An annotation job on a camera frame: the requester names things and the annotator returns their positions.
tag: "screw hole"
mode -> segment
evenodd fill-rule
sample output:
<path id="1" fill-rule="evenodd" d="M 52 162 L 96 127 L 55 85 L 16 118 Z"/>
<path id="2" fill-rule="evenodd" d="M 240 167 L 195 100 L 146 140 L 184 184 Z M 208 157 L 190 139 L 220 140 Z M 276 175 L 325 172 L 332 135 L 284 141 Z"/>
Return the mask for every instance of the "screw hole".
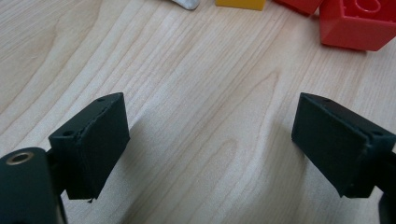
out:
<path id="1" fill-rule="evenodd" d="M 32 157 L 35 154 L 33 154 L 32 152 L 21 152 L 18 154 L 15 154 L 14 156 L 8 158 L 7 160 L 7 164 L 8 165 L 18 165 L 21 163 L 24 163 L 26 161 L 29 161 L 30 159 L 32 159 Z"/>
<path id="2" fill-rule="evenodd" d="M 63 133 L 64 136 L 70 136 L 72 135 L 74 132 L 73 131 L 66 131 Z"/>
<path id="3" fill-rule="evenodd" d="M 378 132 L 378 131 L 373 131 L 373 134 L 378 135 L 378 136 L 382 136 L 383 135 L 381 132 Z"/>

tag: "metal ring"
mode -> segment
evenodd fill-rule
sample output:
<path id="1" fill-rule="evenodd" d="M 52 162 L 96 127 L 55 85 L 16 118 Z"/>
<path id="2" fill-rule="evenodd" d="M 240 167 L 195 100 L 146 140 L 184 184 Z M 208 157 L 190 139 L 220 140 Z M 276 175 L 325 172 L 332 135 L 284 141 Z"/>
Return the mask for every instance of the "metal ring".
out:
<path id="1" fill-rule="evenodd" d="M 24 162 L 32 159 L 34 155 L 35 154 L 33 154 L 33 152 L 30 152 L 30 151 L 17 153 L 15 155 L 13 155 L 12 157 L 8 158 L 7 164 L 8 165 L 19 165 L 21 163 L 24 163 Z"/>

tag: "yellow toy block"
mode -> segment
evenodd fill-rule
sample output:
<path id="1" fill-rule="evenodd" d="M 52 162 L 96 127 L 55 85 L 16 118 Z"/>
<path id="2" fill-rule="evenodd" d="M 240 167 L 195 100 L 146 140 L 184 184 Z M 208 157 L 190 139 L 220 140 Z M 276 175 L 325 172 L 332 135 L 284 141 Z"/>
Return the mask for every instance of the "yellow toy block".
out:
<path id="1" fill-rule="evenodd" d="M 218 7 L 239 7 L 262 11 L 265 0 L 216 0 Z"/>

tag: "light wood surface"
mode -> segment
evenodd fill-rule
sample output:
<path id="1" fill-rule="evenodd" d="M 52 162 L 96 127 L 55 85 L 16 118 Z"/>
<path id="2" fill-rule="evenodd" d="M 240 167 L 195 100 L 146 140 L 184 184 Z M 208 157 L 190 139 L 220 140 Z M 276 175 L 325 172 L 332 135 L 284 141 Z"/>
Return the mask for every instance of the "light wood surface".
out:
<path id="1" fill-rule="evenodd" d="M 131 141 L 70 223 L 378 223 L 291 142 L 301 91 L 396 133 L 396 41 L 321 46 L 318 15 L 164 0 L 0 1 L 0 156 L 50 148 L 93 99 L 125 94 Z"/>

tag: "wooden table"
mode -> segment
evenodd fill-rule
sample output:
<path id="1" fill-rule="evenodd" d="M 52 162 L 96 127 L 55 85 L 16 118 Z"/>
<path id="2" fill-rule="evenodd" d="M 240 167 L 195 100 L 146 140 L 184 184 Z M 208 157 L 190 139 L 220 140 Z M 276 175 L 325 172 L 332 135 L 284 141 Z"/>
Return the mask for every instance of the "wooden table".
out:
<path id="1" fill-rule="evenodd" d="M 396 133 L 396 41 L 329 48 L 318 29 L 272 1 L 0 1 L 0 156 L 123 91 L 132 139 L 97 201 L 63 194 L 70 223 L 378 223 L 380 190 L 340 199 L 290 132 L 304 91 Z"/>

